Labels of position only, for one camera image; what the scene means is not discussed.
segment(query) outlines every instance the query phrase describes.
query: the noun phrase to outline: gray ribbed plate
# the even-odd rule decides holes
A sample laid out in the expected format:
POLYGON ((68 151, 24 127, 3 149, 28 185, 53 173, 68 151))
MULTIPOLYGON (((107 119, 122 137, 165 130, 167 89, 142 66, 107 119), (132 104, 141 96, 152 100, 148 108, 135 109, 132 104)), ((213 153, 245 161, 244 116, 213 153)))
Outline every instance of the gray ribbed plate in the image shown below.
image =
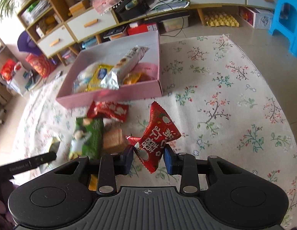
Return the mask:
MULTIPOLYGON (((120 193, 99 198, 78 222, 60 230, 234 230, 213 219, 193 197, 174 187, 122 187, 120 193)), ((281 230, 273 226, 270 230, 281 230)), ((16 230, 26 230, 18 226, 16 230)))

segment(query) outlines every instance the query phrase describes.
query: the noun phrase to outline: orange drawer handle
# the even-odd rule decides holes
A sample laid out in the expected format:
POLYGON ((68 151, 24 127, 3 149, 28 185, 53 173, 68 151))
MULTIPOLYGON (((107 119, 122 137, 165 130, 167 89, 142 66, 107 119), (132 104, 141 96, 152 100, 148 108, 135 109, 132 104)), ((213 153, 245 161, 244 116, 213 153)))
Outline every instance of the orange drawer handle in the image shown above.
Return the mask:
POLYGON ((275 3, 274 0, 265 0, 266 2, 275 3))
POLYGON ((92 26, 92 25, 96 24, 97 21, 98 21, 98 19, 94 19, 93 21, 90 21, 90 22, 86 23, 86 24, 84 25, 84 27, 92 26))
POLYGON ((50 47, 53 47, 54 45, 58 44, 60 41, 60 39, 56 39, 55 41, 53 41, 52 43, 49 44, 50 47))

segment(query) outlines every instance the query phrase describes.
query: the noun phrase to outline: white wall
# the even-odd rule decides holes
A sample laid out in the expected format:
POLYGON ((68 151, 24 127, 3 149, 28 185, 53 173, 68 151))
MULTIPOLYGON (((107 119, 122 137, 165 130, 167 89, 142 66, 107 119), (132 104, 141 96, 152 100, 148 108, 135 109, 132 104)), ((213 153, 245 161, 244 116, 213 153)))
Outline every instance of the white wall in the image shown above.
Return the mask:
POLYGON ((31 69, 29 63, 25 61, 28 53, 19 52, 17 48, 17 40, 19 35, 24 31, 24 27, 18 20, 16 15, 12 18, 4 18, 0 21, 0 38, 4 44, 10 49, 15 57, 22 62, 26 69, 31 69))

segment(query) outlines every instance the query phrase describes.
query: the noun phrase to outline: floral tablecloth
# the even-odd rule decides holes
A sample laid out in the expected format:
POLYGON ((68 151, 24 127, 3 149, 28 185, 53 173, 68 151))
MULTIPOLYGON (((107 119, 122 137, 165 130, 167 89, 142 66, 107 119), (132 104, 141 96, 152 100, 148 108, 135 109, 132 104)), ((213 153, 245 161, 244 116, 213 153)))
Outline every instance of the floral tablecloth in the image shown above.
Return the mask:
MULTIPOLYGON (((267 83, 247 56, 227 36, 190 38, 161 45, 163 97, 128 101, 128 120, 105 120, 107 129, 141 137, 156 100, 170 115, 182 137, 170 143, 175 152, 198 159, 218 155, 284 189, 289 209, 282 226, 297 226, 297 146, 289 123, 267 83)), ((67 161, 75 118, 87 108, 66 110, 55 101, 64 77, 37 91, 28 102, 13 148, 14 160, 44 153, 52 136, 62 140, 53 166, 67 161)), ((22 184, 39 169, 16 176, 22 184)), ((205 178, 199 175, 201 188, 205 178)), ((117 185, 179 187, 180 177, 166 173, 163 160, 150 174, 134 157, 128 176, 117 185)))

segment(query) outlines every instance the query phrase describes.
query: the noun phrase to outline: green snack package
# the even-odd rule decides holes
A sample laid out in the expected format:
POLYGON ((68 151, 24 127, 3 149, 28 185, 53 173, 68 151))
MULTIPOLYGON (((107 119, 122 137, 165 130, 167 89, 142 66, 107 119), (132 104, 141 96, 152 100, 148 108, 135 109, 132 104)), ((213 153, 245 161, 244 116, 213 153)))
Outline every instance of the green snack package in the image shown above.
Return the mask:
POLYGON ((102 118, 77 118, 71 141, 70 160, 83 155, 90 159, 99 159, 103 143, 103 129, 102 118))

